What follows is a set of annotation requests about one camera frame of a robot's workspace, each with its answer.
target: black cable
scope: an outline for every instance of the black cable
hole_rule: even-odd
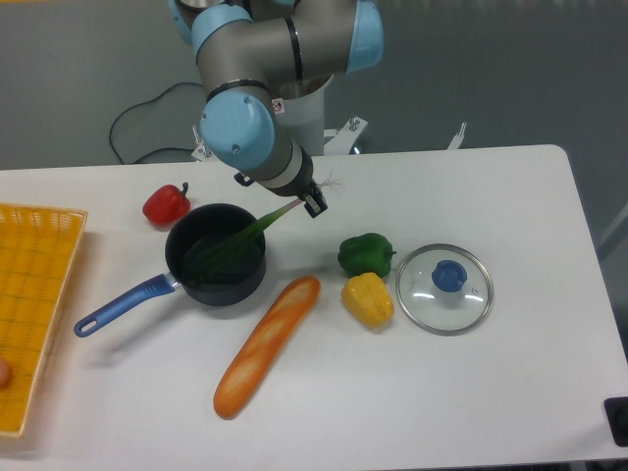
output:
[[[193,82],[193,81],[180,81],[180,82],[175,83],[174,85],[171,85],[168,88],[166,88],[163,92],[161,92],[155,98],[152,98],[152,99],[150,99],[148,101],[144,101],[142,103],[137,103],[136,105],[133,105],[130,108],[127,108],[120,115],[118,115],[118,117],[114,120],[113,124],[109,128],[109,145],[111,146],[111,150],[114,151],[114,154],[116,154],[116,157],[118,158],[118,160],[120,161],[120,163],[122,165],[126,165],[126,162],[120,156],[120,154],[118,153],[118,150],[116,150],[116,146],[114,145],[114,140],[113,140],[114,127],[116,126],[116,123],[126,113],[128,113],[129,111],[134,110],[135,108],[139,108],[140,106],[149,105],[151,103],[154,103],[155,101],[163,98],[164,95],[168,94],[169,92],[171,92],[172,90],[174,90],[175,88],[177,88],[179,86],[202,86],[202,85],[200,83],[196,83],[196,82]],[[132,163],[133,164],[138,164],[142,160],[144,160],[145,158],[150,157],[151,155],[157,154],[159,152],[167,152],[167,151],[172,151],[172,152],[192,152],[193,150],[194,150],[193,148],[187,149],[187,148],[184,148],[184,147],[161,147],[159,149],[151,150],[150,152],[148,152],[147,154],[142,155],[141,157],[139,157],[137,160],[133,161]]]

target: lid rim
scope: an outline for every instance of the lid rim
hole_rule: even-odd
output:
[[[455,252],[455,253],[458,253],[458,254],[460,254],[462,256],[465,256],[466,258],[471,260],[480,269],[480,272],[482,272],[482,275],[484,276],[484,279],[485,279],[486,284],[487,284],[487,304],[486,304],[484,310],[482,311],[482,314],[480,314],[480,316],[475,321],[473,321],[471,324],[469,324],[468,326],[462,327],[460,329],[453,329],[453,330],[444,330],[444,329],[438,329],[438,328],[435,328],[435,327],[431,327],[431,326],[425,324],[424,322],[420,321],[416,317],[414,317],[412,315],[412,313],[410,312],[410,310],[405,305],[405,303],[403,302],[403,299],[401,297],[400,282],[401,282],[401,276],[403,275],[403,271],[405,270],[405,267],[417,255],[420,255],[422,253],[425,253],[425,252],[428,252],[428,251],[431,251],[431,250],[450,250],[452,252]],[[491,279],[491,276],[489,275],[489,272],[486,269],[486,267],[482,264],[482,262],[480,262],[480,260],[475,255],[473,255],[468,250],[465,250],[462,247],[459,247],[457,245],[452,245],[452,244],[449,244],[449,243],[430,243],[428,245],[423,245],[422,247],[419,247],[416,250],[413,250],[412,252],[410,252],[401,261],[401,265],[399,266],[399,269],[397,271],[394,284],[395,284],[396,299],[399,302],[399,305],[401,306],[401,310],[410,319],[410,321],[412,321],[414,324],[419,326],[421,329],[423,329],[423,330],[425,330],[425,331],[427,331],[427,332],[429,332],[431,334],[436,334],[438,336],[455,337],[455,336],[460,336],[462,334],[466,334],[466,333],[474,330],[476,327],[478,327],[486,319],[486,317],[489,315],[489,312],[491,311],[491,308],[493,307],[493,298],[494,298],[494,291],[495,291],[495,289],[494,289],[494,286],[493,286],[493,280]]]

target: yellow bell pepper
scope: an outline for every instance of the yellow bell pepper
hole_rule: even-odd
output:
[[[369,327],[379,327],[394,313],[393,300],[386,285],[375,273],[351,278],[341,292],[346,308]]]

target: blue lid knob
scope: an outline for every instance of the blue lid knob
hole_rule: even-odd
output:
[[[441,260],[432,272],[432,281],[445,292],[459,292],[467,281],[467,271],[453,260]]]

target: toy vegetable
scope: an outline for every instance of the toy vegetable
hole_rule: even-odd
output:
[[[379,327],[394,313],[386,285],[375,273],[351,278],[341,292],[342,302],[351,314],[369,327]]]
[[[383,235],[368,233],[341,243],[338,261],[352,277],[373,272],[383,278],[391,271],[395,253],[393,245]]]
[[[166,184],[155,191],[141,208],[144,216],[155,226],[168,226],[185,216],[190,203],[185,194],[188,185],[179,190],[173,184]]]

